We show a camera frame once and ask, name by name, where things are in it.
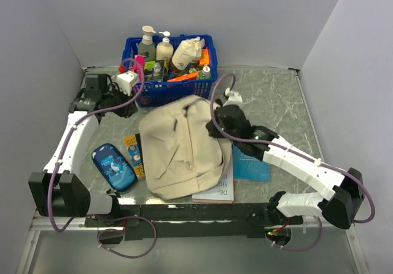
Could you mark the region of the beige canvas backpack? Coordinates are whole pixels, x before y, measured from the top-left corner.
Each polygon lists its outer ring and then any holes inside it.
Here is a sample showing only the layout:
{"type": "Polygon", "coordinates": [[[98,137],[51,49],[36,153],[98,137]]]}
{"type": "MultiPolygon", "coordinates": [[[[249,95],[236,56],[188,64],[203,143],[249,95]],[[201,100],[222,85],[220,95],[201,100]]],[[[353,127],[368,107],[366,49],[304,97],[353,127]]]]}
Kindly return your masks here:
{"type": "Polygon", "coordinates": [[[139,123],[147,188],[174,200],[214,187],[227,171],[232,144],[206,125],[210,102],[196,95],[157,107],[139,123]]]}

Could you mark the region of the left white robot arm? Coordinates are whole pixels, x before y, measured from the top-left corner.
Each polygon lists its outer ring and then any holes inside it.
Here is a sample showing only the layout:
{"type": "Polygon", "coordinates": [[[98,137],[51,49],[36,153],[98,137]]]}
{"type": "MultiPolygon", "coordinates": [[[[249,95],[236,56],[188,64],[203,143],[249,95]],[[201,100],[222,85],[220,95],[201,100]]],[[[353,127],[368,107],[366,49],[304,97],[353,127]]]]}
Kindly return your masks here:
{"type": "Polygon", "coordinates": [[[29,177],[28,185],[41,216],[99,214],[108,226],[119,223],[122,212],[115,198],[90,192],[79,175],[90,138],[105,113],[128,118],[137,112],[133,87],[138,81],[138,75],[131,71],[115,78],[108,74],[85,76],[84,88],[69,105],[66,128],[55,153],[41,172],[29,177]]]}

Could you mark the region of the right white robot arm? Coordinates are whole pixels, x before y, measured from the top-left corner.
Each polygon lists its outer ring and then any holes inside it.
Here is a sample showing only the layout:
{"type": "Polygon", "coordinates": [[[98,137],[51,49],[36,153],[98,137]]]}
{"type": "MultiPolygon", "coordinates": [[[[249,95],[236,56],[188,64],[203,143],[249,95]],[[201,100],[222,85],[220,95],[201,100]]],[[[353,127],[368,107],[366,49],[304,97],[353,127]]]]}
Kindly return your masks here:
{"type": "Polygon", "coordinates": [[[244,154],[276,166],[313,188],[313,192],[293,194],[285,191],[270,198],[268,217],[275,224],[295,216],[323,217],[339,229],[356,222],[365,192],[362,173],[345,171],[316,159],[273,130],[252,125],[237,105],[211,108],[208,133],[228,138],[244,154]]]}

